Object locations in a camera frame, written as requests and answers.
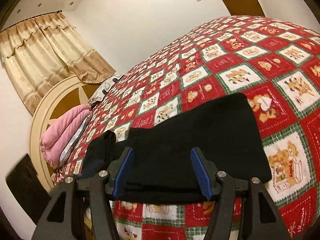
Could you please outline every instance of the cream headboard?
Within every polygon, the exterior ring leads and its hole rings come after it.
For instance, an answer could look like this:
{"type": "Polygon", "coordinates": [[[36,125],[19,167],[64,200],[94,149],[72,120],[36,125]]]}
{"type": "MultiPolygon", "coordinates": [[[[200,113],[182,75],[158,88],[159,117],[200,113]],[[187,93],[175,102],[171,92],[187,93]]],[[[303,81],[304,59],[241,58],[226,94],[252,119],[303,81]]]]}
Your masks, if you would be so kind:
{"type": "Polygon", "coordinates": [[[53,169],[47,165],[40,152],[40,138],[55,119],[74,106],[86,104],[98,87],[99,84],[82,83],[76,75],[68,77],[46,93],[33,115],[30,157],[38,173],[38,179],[47,191],[53,188],[51,180],[53,169]]]}

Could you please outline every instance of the metal screw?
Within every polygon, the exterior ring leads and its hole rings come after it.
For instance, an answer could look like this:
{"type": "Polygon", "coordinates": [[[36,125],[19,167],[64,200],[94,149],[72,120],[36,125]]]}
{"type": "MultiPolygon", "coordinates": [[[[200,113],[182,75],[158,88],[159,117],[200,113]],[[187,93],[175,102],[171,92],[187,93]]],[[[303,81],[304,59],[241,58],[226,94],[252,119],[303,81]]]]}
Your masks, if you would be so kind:
{"type": "Polygon", "coordinates": [[[100,177],[105,177],[108,175],[108,172],[107,171],[99,171],[99,176],[100,177]]]}
{"type": "Polygon", "coordinates": [[[253,177],[251,179],[251,181],[254,183],[254,184],[259,184],[260,183],[260,179],[256,178],[256,177],[253,177]]]}
{"type": "Polygon", "coordinates": [[[65,182],[66,182],[66,183],[71,183],[71,182],[73,182],[73,177],[67,177],[67,178],[65,179],[65,182]]]}
{"type": "Polygon", "coordinates": [[[220,177],[220,178],[224,178],[227,174],[225,171],[218,171],[217,172],[217,175],[220,177]]]}

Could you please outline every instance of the patterned pillowcase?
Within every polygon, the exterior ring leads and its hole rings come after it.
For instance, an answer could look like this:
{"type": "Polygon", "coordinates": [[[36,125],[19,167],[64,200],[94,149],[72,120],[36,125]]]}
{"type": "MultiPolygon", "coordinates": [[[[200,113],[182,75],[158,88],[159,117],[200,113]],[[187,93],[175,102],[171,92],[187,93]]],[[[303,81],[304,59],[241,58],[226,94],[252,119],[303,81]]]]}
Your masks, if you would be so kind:
{"type": "Polygon", "coordinates": [[[68,142],[67,146],[63,149],[60,158],[59,158],[59,165],[60,168],[65,164],[65,162],[69,159],[70,154],[74,147],[76,146],[77,142],[81,138],[81,136],[84,133],[85,128],[87,127],[88,123],[90,122],[92,118],[92,112],[82,121],[81,125],[79,126],[78,130],[75,132],[75,134],[71,137],[70,141],[68,142]]]}
{"type": "Polygon", "coordinates": [[[107,92],[112,88],[112,86],[117,83],[123,75],[114,75],[107,80],[105,80],[100,87],[94,92],[92,97],[90,97],[88,104],[91,108],[95,107],[98,103],[102,102],[107,92]]]}

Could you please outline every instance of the curtain rod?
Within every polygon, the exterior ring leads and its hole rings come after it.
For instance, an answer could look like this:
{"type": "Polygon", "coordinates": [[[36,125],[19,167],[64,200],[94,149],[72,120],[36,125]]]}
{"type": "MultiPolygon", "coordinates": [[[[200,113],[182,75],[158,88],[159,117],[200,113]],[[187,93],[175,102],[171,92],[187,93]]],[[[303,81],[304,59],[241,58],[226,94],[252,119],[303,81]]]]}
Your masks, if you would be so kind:
{"type": "MultiPolygon", "coordinates": [[[[55,11],[55,12],[49,12],[49,13],[56,13],[56,12],[62,12],[62,10],[55,11]]],[[[30,19],[30,18],[33,18],[33,17],[39,17],[39,16],[41,16],[41,15],[46,15],[46,14],[49,14],[49,13],[44,13],[44,14],[42,13],[42,14],[39,14],[39,15],[35,15],[35,16],[29,17],[29,18],[27,18],[27,19],[30,19]]],[[[5,31],[6,29],[11,28],[12,26],[14,26],[14,25],[16,25],[16,24],[18,24],[18,23],[20,23],[20,22],[23,22],[23,21],[25,21],[25,20],[27,20],[27,19],[23,19],[23,20],[21,20],[21,21],[19,21],[19,22],[17,22],[17,23],[14,23],[14,24],[10,25],[9,27],[6,27],[3,31],[5,31]]]]}

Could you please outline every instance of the bed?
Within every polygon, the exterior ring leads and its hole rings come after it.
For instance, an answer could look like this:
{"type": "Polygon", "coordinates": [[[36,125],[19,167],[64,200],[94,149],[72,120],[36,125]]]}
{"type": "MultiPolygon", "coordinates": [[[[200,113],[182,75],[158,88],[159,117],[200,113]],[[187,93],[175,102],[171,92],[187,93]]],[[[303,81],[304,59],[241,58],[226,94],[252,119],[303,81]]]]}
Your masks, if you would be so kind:
{"type": "MultiPolygon", "coordinates": [[[[39,140],[50,122],[70,109],[63,98],[88,99],[77,77],[63,80],[41,101],[30,154],[45,189],[81,171],[90,141],[106,130],[125,140],[130,127],[151,128],[200,104],[244,93],[256,117],[272,180],[266,188],[291,237],[320,212],[320,34],[303,26],[253,16],[212,20],[129,70],[93,110],[92,120],[64,166],[50,171],[39,140]]],[[[112,203],[124,239],[202,239],[214,203],[142,205],[112,203]]],[[[240,221],[236,200],[231,239],[240,221]]]]}

